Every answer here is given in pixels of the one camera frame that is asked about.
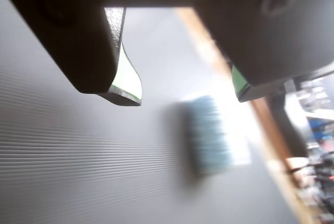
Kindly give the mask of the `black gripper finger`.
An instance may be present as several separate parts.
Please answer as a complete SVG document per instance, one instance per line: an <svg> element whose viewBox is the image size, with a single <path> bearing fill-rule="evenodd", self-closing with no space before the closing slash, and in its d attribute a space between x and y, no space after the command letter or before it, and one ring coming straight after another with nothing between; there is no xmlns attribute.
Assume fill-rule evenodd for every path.
<svg viewBox="0 0 334 224"><path fill-rule="evenodd" d="M11 0L70 83L120 106L141 105L141 80L124 49L126 8L102 0Z"/></svg>
<svg viewBox="0 0 334 224"><path fill-rule="evenodd" d="M240 102L333 62L333 0L194 0L194 8L245 79Z"/></svg>

